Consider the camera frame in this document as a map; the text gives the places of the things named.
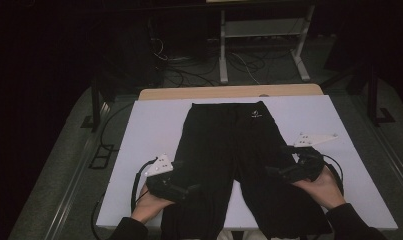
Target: black trousers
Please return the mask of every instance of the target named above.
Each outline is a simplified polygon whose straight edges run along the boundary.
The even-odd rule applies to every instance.
[[[193,104],[185,120],[171,182],[201,184],[183,204],[164,209],[162,239],[215,240],[223,228],[233,181],[267,238],[329,233],[321,207],[303,190],[267,175],[266,166],[295,163],[263,102]]]

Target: white table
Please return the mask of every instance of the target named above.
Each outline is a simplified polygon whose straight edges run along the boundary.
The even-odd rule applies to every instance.
[[[378,229],[396,229],[375,184],[348,136],[329,96],[279,96],[137,101],[121,144],[97,226],[114,228],[122,217],[130,216],[130,199],[135,174],[147,161],[166,153],[174,159],[183,122],[191,103],[251,103],[263,101],[275,118],[287,144],[299,134],[333,134],[338,138],[315,148],[336,159],[344,170],[345,197],[363,220]],[[145,178],[142,176],[139,189]],[[159,227],[161,214],[148,227]],[[224,228],[258,229],[245,205],[237,182],[229,202]]]

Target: human hand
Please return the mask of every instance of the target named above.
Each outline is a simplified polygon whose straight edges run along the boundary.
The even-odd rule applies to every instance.
[[[136,203],[135,210],[133,210],[130,217],[145,224],[170,204],[174,204],[174,202],[152,195],[148,191],[147,185],[144,184],[139,195],[139,200]]]
[[[307,179],[294,182],[292,185],[306,191],[318,204],[328,210],[346,203],[332,172],[326,166],[314,182]]]

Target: gray floor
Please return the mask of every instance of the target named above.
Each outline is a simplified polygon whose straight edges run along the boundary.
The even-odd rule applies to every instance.
[[[264,47],[264,42],[258,41],[260,40],[250,39],[246,43],[235,41],[229,45],[228,59],[239,69],[228,64],[229,85],[255,85],[257,82],[302,83],[288,54],[295,45],[294,40],[269,40],[267,47]],[[308,39],[305,45],[302,57],[313,83],[320,84],[336,74],[323,69],[333,41],[333,38]],[[212,53],[216,54],[215,57],[202,65],[198,65],[198,61],[176,59],[172,61],[172,66],[192,74],[202,74],[210,83],[218,85],[217,51],[212,50]],[[243,65],[238,65],[239,57],[232,53],[252,67],[252,76]],[[182,78],[176,71],[165,71],[164,75],[164,87],[210,85],[206,80],[193,75],[183,74],[185,78]],[[403,240],[403,181],[396,171],[403,167],[403,106],[394,90],[381,81],[378,105],[387,108],[396,122],[381,124],[377,128],[365,114],[367,93],[348,95],[344,90],[348,80],[349,77],[334,84],[325,90],[325,94],[330,95],[357,151],[399,226],[396,231],[384,231],[385,235],[389,239]],[[82,95],[70,113],[10,239],[95,239],[91,231],[91,213],[106,190],[116,153],[112,155],[106,169],[93,170],[88,165],[97,150],[101,135],[104,143],[114,144],[115,149],[119,148],[131,113],[132,106],[128,104],[134,98],[135,96],[120,96],[115,103],[104,105],[101,127],[93,133],[90,129],[80,127],[84,118],[91,115],[90,90]],[[106,239],[111,234],[106,229],[95,228],[95,231],[101,239]],[[158,233],[152,233],[150,238],[158,239]],[[331,236],[322,236],[319,239],[331,239]]]

